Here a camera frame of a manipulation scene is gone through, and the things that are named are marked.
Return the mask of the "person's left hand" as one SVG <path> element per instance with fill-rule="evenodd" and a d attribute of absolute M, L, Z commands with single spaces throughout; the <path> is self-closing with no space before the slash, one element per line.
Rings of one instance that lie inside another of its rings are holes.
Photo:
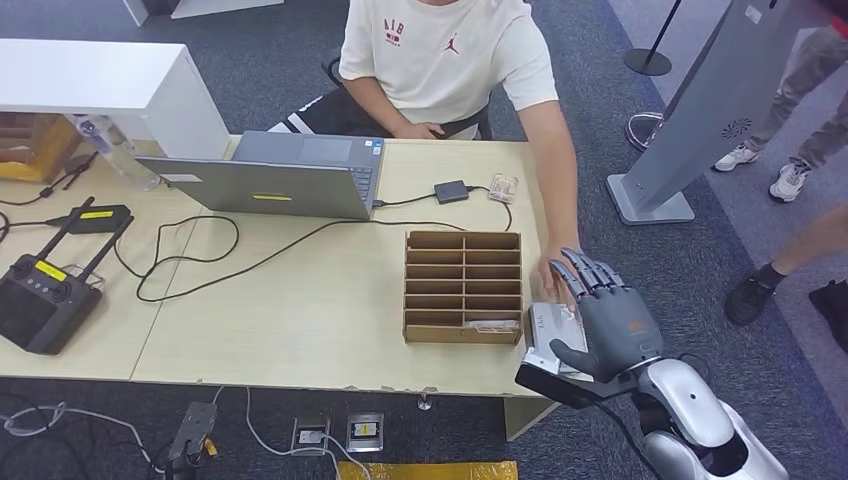
<path fill-rule="evenodd" d="M 555 274 L 550 266 L 552 260 L 560 261 L 569 269 L 575 279 L 578 278 L 573 264 L 562 255 L 561 250 L 565 247 L 566 245 L 562 242 L 549 240 L 542 248 L 537 265 L 541 285 L 539 298 L 547 303 L 566 305 L 572 313 L 575 313 L 577 310 L 576 301 L 571 291 L 562 277 Z"/>

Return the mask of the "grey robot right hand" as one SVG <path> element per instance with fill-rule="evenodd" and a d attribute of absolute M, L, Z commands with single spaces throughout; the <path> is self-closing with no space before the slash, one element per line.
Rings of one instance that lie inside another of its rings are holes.
<path fill-rule="evenodd" d="M 562 248 L 561 255 L 549 261 L 550 270 L 575 300 L 589 344 L 582 352 L 553 339 L 553 354 L 603 383 L 661 357 L 662 334 L 639 292 L 604 262 L 569 248 Z"/>

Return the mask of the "person's right hand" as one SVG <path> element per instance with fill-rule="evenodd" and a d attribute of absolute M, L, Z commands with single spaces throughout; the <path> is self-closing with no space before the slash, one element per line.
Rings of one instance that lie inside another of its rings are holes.
<path fill-rule="evenodd" d="M 411 123 L 404 121 L 400 126 L 392 130 L 392 135 L 399 139 L 442 139 L 445 132 L 442 127 L 434 123 Z"/>

